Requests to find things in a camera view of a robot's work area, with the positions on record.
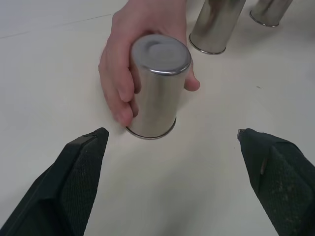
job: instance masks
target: metal cup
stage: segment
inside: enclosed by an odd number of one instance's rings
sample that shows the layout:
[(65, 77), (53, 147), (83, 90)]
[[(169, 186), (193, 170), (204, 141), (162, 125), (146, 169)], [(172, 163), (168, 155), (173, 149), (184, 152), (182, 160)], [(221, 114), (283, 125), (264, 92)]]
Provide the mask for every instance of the metal cup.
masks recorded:
[(276, 27), (291, 3), (292, 0), (259, 0), (250, 16), (263, 26)]
[(206, 0), (189, 41), (197, 50), (217, 55), (226, 45), (246, 0)]
[(135, 95), (138, 115), (127, 127), (131, 134), (157, 139), (173, 129), (190, 64), (189, 50), (174, 38), (151, 34), (134, 43), (130, 71), (141, 90)]

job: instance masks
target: table surface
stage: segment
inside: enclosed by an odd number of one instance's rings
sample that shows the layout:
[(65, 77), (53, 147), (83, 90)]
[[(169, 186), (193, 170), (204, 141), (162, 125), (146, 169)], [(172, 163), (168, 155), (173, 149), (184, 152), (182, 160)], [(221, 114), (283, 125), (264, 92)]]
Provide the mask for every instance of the table surface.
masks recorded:
[[(111, 118), (97, 65), (126, 0), (0, 3), (0, 225), (64, 145), (110, 132), (86, 236), (276, 236), (236, 139), (253, 128), (297, 144), (315, 164), (315, 18), (296, 0), (277, 28), (248, 0), (225, 53), (191, 45), (199, 91), (174, 130), (146, 141)], [(188, 2), (188, 33), (202, 0)]]

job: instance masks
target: hand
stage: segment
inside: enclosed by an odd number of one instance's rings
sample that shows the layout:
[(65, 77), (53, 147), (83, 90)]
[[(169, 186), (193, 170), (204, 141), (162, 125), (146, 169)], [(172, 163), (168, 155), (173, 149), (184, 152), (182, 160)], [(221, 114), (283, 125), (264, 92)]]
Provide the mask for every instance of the hand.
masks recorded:
[[(114, 14), (98, 70), (106, 102), (122, 126), (128, 126), (138, 113), (134, 94), (139, 88), (129, 71), (130, 48), (138, 38), (152, 33), (171, 36), (187, 45), (186, 0), (129, 0)], [(185, 89), (196, 91), (199, 87), (191, 68)]]

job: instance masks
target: metal edge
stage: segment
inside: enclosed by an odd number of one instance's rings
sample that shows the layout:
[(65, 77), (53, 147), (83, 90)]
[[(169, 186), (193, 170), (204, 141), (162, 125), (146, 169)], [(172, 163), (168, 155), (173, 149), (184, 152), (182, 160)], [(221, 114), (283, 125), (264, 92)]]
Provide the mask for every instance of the metal edge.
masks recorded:
[(202, 52), (202, 53), (205, 53), (205, 54), (209, 54), (209, 55), (220, 55), (222, 53), (225, 52), (226, 48), (224, 48), (224, 50), (222, 52), (219, 52), (219, 53), (210, 53), (210, 52), (206, 52), (206, 51), (203, 51), (201, 50), (200, 48), (198, 48), (196, 45), (194, 45), (194, 43), (191, 41), (191, 38), (190, 38), (191, 34), (189, 35), (189, 42), (190, 44), (195, 48), (197, 49), (198, 51)]
[(277, 25), (270, 26), (270, 25), (267, 25), (267, 24), (265, 24), (265, 23), (262, 23), (262, 22), (259, 21), (259, 20), (256, 20), (256, 19), (254, 18), (254, 16), (252, 16), (252, 11), (250, 11), (250, 17), (251, 17), (256, 23), (258, 23), (258, 24), (260, 24), (260, 25), (262, 25), (262, 26), (265, 26), (265, 27), (274, 28), (274, 27), (277, 27), (277, 26), (279, 25), (279, 23), (278, 23)]
[(126, 127), (126, 130), (127, 130), (130, 134), (132, 134), (133, 136), (135, 136), (135, 137), (137, 137), (137, 138), (139, 138), (139, 139), (154, 140), (154, 139), (163, 138), (164, 136), (168, 135), (168, 134), (173, 130), (175, 124), (176, 124), (176, 118), (175, 118), (174, 123), (172, 124), (172, 126), (171, 126), (164, 134), (162, 134), (162, 135), (160, 135), (160, 136), (157, 136), (157, 137), (151, 137), (151, 138), (150, 138), (150, 137), (144, 137), (144, 136), (138, 135), (138, 134), (134, 133), (132, 130), (130, 130), (128, 127)]

